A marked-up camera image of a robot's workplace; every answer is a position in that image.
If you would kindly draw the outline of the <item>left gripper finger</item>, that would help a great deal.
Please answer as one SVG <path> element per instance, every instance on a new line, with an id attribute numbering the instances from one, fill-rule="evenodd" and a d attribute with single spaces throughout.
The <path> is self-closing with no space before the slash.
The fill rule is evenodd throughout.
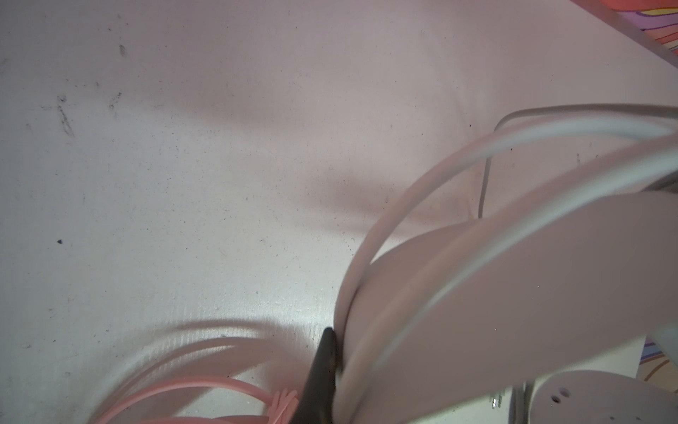
<path id="1" fill-rule="evenodd" d="M 331 424 L 335 379 L 340 364 L 337 334 L 323 331 L 307 382 L 290 424 Z"/>

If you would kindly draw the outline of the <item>pink cat-ear headphones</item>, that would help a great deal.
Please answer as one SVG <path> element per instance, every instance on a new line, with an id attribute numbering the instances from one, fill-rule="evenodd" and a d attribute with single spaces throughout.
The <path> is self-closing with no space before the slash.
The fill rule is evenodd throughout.
<path id="1" fill-rule="evenodd" d="M 258 337 L 216 337 L 164 353 L 104 403 L 93 423 L 288 423 L 297 386 L 256 375 L 284 354 Z"/>

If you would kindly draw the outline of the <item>white headphones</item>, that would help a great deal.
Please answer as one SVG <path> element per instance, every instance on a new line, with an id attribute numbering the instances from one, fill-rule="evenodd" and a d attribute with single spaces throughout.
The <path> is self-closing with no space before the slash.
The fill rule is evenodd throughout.
<path id="1" fill-rule="evenodd" d="M 471 165 L 578 136 L 623 147 L 383 252 Z M 570 369 L 647 334 L 676 354 L 676 174 L 676 111 L 645 105 L 516 112 L 442 160 L 384 213 L 345 274 L 333 421 L 406 423 L 510 387 L 512 422 L 676 422 L 674 392 Z"/>

